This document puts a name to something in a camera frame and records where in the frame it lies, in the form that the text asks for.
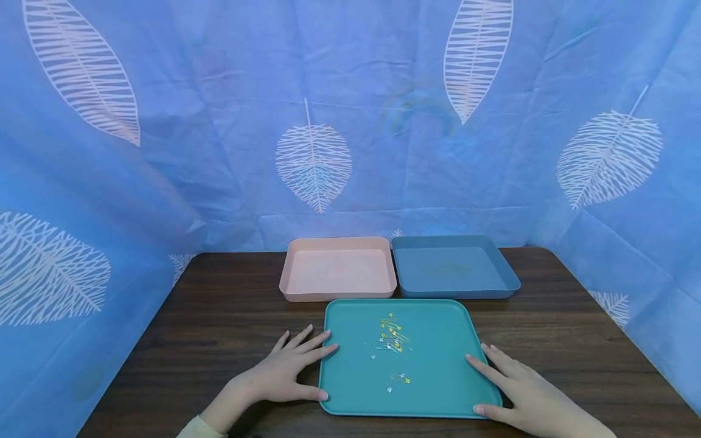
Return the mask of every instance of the blue curtain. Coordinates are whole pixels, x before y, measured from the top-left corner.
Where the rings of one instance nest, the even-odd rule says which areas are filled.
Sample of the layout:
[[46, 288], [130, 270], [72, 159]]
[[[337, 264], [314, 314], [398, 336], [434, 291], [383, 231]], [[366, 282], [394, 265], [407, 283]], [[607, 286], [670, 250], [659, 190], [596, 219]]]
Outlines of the blue curtain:
[[3, 0], [0, 38], [3, 434], [74, 436], [194, 254], [340, 235], [549, 248], [701, 412], [697, 0]]

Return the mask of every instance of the leaf pattern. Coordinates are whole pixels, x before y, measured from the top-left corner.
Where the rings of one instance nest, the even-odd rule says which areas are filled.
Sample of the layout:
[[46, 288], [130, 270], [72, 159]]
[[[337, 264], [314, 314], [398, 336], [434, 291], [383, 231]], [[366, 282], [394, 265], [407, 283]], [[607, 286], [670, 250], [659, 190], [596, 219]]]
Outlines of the leaf pattern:
[[121, 62], [68, 0], [22, 0], [36, 57], [56, 91], [86, 122], [139, 146], [136, 99]]
[[295, 196], [322, 214], [346, 187], [353, 164], [343, 137], [326, 124], [312, 125], [306, 99], [304, 107], [307, 124], [285, 131], [275, 164]]
[[662, 134], [650, 119], [599, 114], [572, 137], [557, 163], [557, 181], [573, 210], [629, 193], [650, 176], [662, 151]]
[[173, 262], [175, 271], [173, 273], [173, 287], [180, 280], [180, 276], [185, 272], [185, 268], [190, 264], [192, 259], [195, 258], [195, 254], [171, 254], [170, 260]]
[[387, 239], [390, 243], [390, 247], [392, 246], [392, 241], [396, 238], [401, 238], [404, 237], [404, 233], [400, 229], [396, 229], [390, 234], [390, 237]]
[[630, 319], [628, 315], [628, 295], [606, 294], [603, 292], [589, 293], [620, 328], [625, 328]]
[[499, 71], [511, 36], [512, 0], [462, 0], [450, 29], [443, 82], [463, 124]]
[[0, 212], [0, 325], [101, 310], [111, 266], [96, 249], [29, 214]]

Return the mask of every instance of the wooden table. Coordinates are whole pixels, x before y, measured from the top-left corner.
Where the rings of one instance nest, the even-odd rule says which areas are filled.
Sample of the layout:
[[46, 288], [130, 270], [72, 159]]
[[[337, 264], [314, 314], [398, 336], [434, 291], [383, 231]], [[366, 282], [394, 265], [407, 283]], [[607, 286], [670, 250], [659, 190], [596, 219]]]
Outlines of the wooden table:
[[[701, 420], [550, 252], [503, 249], [523, 286], [508, 301], [465, 301], [479, 337], [530, 364], [619, 438], [701, 437]], [[323, 326], [326, 303], [288, 303], [285, 255], [203, 254], [163, 304], [81, 438], [175, 437], [231, 377], [286, 330]], [[318, 365], [300, 375], [318, 382]], [[317, 403], [260, 404], [232, 437], [525, 437], [487, 421], [344, 418]]]

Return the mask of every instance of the left hand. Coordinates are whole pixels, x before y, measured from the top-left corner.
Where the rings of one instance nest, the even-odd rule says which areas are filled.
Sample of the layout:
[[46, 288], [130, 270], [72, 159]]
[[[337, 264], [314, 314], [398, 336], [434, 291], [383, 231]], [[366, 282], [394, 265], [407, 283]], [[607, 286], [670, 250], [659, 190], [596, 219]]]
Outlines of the left hand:
[[300, 334], [287, 342], [290, 332], [285, 334], [275, 344], [268, 357], [258, 365], [239, 376], [236, 380], [245, 383], [251, 391], [252, 402], [269, 400], [271, 402], [291, 402], [292, 400], [325, 401], [329, 395], [315, 386], [297, 383], [297, 374], [314, 362], [330, 355], [338, 348], [338, 344], [318, 348], [329, 336], [325, 331], [307, 342], [307, 336], [314, 330], [309, 324]]

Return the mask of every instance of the right hand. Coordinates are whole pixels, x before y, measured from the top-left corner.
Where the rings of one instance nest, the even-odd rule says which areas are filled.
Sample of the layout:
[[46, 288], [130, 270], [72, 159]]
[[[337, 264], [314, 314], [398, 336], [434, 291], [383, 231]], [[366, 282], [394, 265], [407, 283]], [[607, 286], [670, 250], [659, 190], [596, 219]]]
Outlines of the right hand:
[[570, 400], [531, 367], [507, 356], [494, 345], [482, 344], [498, 371], [467, 355], [470, 365], [497, 385], [513, 409], [477, 405], [475, 413], [541, 438], [615, 438], [613, 432]]

